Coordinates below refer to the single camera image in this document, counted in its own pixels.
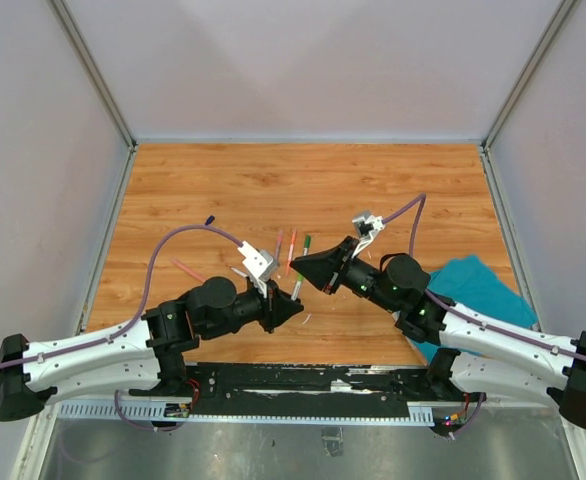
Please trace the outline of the orange pen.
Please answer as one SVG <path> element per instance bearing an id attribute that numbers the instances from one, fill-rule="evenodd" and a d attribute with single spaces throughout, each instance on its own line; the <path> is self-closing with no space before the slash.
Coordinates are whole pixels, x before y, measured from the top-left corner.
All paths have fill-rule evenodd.
<path id="1" fill-rule="evenodd" d="M 286 264 L 285 264 L 285 275 L 288 276 L 291 271 L 291 261 L 293 260 L 293 254 L 295 251 L 295 245 L 297 240 L 297 229 L 293 228 L 290 232 L 290 239 L 286 257 Z"/>

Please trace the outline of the purple pen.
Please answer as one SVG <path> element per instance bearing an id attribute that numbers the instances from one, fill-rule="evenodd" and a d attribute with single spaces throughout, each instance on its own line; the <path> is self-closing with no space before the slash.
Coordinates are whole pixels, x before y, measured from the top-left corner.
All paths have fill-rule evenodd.
<path id="1" fill-rule="evenodd" d="M 275 249 L 274 249 L 274 253 L 273 253 L 273 259 L 277 265 L 280 264 L 280 254 L 281 254 L 281 249 L 282 249 L 283 238 L 284 238 L 284 230 L 279 229 L 278 233 L 277 233 L 276 245 L 275 245 Z"/>

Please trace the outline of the white pen green tip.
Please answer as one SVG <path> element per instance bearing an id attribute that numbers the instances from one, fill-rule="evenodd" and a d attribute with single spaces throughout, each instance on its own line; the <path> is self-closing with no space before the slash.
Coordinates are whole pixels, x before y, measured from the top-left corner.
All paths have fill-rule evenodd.
<path id="1" fill-rule="evenodd" d="M 302 249 L 302 256 L 306 256 L 308 255 L 308 252 L 310 250 L 310 245 L 311 245 L 311 235 L 306 235 L 304 238 L 304 242 L 303 242 L 303 249 Z"/>

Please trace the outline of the light green pen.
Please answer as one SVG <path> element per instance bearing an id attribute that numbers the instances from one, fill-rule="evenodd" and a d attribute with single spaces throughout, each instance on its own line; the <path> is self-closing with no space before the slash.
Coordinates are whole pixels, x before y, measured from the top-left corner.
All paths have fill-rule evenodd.
<path id="1" fill-rule="evenodd" d="M 295 300 L 298 299 L 299 294 L 300 294 L 300 290 L 301 290 L 301 287 L 302 287 L 302 284 L 303 284 L 303 281 L 304 281 L 304 277 L 301 274 L 298 273 L 297 274 L 297 278 L 296 278 L 296 282 L 295 282 L 295 285 L 294 285 L 294 289 L 293 289 L 293 292 L 291 294 L 291 300 L 295 301 Z"/>

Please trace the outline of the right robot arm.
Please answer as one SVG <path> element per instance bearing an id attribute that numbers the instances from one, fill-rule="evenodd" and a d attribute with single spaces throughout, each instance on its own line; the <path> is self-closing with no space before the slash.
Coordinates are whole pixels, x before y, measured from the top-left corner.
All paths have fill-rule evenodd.
<path id="1" fill-rule="evenodd" d="M 557 407 L 586 430 L 586 331 L 551 335 L 481 314 L 429 290 L 429 274 L 407 253 L 386 255 L 377 267 L 359 259 L 352 237 L 291 267 L 326 294 L 348 288 L 392 314 L 405 337 L 437 346 L 425 377 L 436 399 L 459 391 L 520 397 Z"/>

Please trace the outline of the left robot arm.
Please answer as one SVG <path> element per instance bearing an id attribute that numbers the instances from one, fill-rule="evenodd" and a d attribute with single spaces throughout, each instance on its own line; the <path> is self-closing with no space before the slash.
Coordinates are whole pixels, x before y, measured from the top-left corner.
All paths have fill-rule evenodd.
<path id="1" fill-rule="evenodd" d="M 11 335 L 0 347 L 0 422 L 86 395 L 196 396 L 199 382 L 187 371 L 185 352 L 251 322 L 271 333 L 303 309 L 274 281 L 264 291 L 249 285 L 238 292 L 231 280 L 212 277 L 147 310 L 133 326 L 48 342 Z"/>

